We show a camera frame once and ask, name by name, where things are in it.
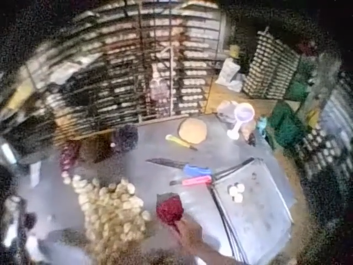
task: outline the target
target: pink knife handle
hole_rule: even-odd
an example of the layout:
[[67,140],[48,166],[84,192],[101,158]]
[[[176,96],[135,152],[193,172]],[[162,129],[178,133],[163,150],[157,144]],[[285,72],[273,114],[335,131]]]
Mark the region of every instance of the pink knife handle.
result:
[[211,183],[211,181],[212,181],[211,176],[202,176],[202,177],[185,179],[181,182],[181,185],[188,186],[188,185],[194,185],[194,184]]

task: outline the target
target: flat dough disc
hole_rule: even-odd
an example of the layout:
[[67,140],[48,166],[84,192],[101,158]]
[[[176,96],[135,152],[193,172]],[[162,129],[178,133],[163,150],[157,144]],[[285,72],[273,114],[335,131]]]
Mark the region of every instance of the flat dough disc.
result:
[[197,145],[206,139],[206,123],[199,119],[188,118],[180,125],[179,136],[184,141]]

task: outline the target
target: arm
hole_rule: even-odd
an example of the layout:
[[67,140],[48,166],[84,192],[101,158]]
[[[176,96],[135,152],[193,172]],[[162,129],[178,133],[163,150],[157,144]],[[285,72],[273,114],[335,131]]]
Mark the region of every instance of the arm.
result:
[[209,265],[241,265],[242,262],[236,261],[234,258],[221,255],[202,239],[202,227],[189,219],[182,218],[175,223],[179,233],[174,231],[174,235],[180,244],[193,256],[197,256]]

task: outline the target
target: hand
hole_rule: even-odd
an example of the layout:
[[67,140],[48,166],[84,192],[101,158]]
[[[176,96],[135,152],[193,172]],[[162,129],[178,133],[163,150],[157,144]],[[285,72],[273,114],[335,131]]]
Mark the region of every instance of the hand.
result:
[[179,233],[174,231],[174,235],[188,252],[195,255],[199,247],[204,244],[202,227],[195,221],[184,216],[180,221],[175,222],[175,225]]

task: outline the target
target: floor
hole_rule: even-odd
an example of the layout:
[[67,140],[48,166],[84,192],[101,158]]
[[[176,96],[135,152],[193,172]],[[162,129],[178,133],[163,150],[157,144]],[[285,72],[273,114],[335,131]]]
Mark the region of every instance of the floor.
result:
[[[213,84],[211,86],[209,100],[206,105],[206,113],[215,112],[217,106],[223,100],[234,100],[238,103],[250,103],[255,109],[256,117],[261,115],[269,116],[276,104],[276,100],[249,99],[242,93],[236,93],[230,91],[224,86]],[[298,108],[298,104],[295,102],[290,102],[290,105],[293,109]],[[297,199],[297,203],[290,209],[294,221],[292,239],[284,248],[283,253],[287,257],[296,257],[311,238],[313,231],[315,231],[315,222],[309,214],[294,160],[290,157],[286,157],[282,152],[282,148],[278,145],[276,146],[274,155],[279,164],[285,170]]]

